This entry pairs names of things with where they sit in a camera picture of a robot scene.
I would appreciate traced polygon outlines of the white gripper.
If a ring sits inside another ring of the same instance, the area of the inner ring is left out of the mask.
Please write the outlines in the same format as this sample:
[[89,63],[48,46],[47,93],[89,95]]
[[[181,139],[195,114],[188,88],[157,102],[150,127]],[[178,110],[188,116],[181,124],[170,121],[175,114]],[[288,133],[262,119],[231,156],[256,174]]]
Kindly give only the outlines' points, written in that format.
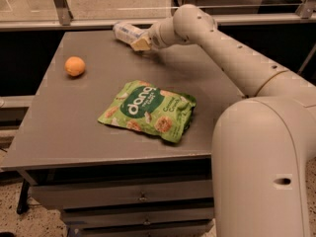
[[148,37],[135,40],[130,46],[134,51],[147,51],[151,43],[156,48],[166,48],[174,44],[184,44],[184,40],[175,32],[172,18],[154,23],[148,29]]

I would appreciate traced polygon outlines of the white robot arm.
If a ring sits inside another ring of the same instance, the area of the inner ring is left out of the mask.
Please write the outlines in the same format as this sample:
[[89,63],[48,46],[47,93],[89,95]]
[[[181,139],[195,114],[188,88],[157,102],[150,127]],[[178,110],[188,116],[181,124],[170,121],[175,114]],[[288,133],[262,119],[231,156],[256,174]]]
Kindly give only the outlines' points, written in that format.
[[157,22],[135,50],[196,44],[244,95],[212,139],[217,237],[312,237],[305,169],[316,155],[316,87],[221,32],[194,5]]

